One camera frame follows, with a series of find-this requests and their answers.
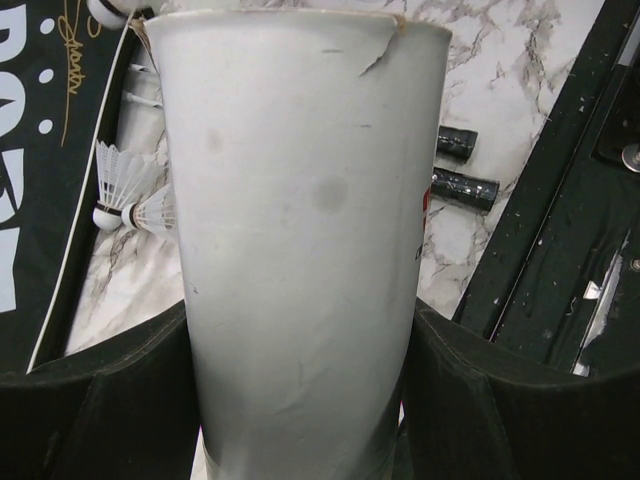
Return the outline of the white shuttlecock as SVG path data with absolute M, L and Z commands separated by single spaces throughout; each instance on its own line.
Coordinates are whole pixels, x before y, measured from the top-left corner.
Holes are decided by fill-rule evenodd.
M 92 17 L 108 29 L 122 28 L 132 13 L 151 10 L 157 13 L 162 0 L 87 0 Z
M 128 150 L 120 151 L 104 141 L 95 143 L 98 200 L 92 219 L 103 231 L 114 231 L 123 224 L 127 206 L 149 194 L 168 173 L 168 163 Z

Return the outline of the white shuttlecock tube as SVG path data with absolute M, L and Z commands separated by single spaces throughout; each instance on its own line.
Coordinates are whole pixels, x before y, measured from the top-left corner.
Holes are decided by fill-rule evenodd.
M 176 11 L 158 72 L 211 479 L 388 479 L 451 32 Z

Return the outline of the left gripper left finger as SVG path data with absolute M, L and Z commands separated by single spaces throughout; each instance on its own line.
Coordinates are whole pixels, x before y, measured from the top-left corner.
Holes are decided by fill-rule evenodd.
M 1 376 L 4 479 L 187 479 L 199 409 L 183 303 Z

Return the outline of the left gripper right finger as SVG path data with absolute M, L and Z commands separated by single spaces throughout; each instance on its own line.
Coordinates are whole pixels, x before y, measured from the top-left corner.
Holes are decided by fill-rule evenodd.
M 636 479 L 639 369 L 581 377 L 415 307 L 403 406 L 417 479 Z

